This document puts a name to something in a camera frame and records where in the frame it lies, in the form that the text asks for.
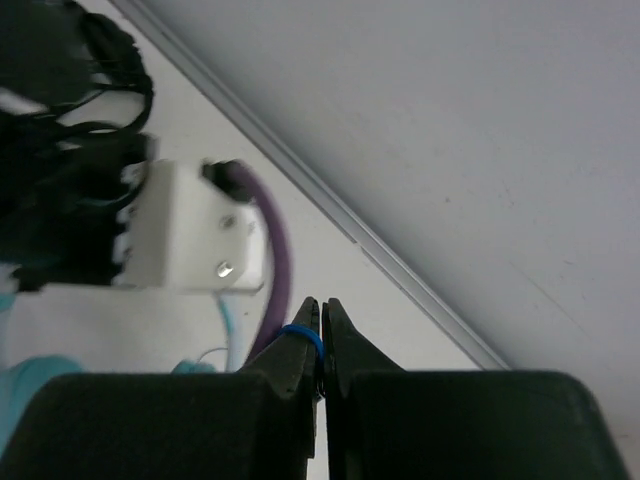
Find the teal cat-ear headphones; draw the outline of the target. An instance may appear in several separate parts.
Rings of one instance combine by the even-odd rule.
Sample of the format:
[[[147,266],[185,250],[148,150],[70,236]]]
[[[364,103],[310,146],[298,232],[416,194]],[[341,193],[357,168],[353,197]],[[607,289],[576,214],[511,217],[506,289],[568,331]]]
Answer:
[[[248,329],[224,296],[51,288],[1,295],[1,390],[64,374],[220,373],[240,368]]]

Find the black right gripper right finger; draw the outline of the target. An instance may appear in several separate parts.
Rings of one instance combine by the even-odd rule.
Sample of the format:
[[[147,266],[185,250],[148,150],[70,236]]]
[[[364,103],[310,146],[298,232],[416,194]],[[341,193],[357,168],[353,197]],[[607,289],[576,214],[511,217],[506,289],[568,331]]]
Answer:
[[[333,479],[625,479],[594,395],[553,371],[408,371],[322,309]]]

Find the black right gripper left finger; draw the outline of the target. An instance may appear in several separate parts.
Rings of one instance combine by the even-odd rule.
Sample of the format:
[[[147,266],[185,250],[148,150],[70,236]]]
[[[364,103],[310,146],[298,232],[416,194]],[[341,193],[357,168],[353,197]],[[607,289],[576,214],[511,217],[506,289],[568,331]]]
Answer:
[[[302,479],[315,453],[319,306],[234,373],[58,375],[1,390],[5,479]]]

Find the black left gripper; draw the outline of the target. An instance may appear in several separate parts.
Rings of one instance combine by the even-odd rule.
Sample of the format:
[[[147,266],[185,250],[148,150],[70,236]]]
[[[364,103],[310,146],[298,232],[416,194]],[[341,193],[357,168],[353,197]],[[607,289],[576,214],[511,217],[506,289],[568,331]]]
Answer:
[[[1,264],[18,292],[109,286],[149,178],[154,84],[134,38],[75,1],[1,5]]]

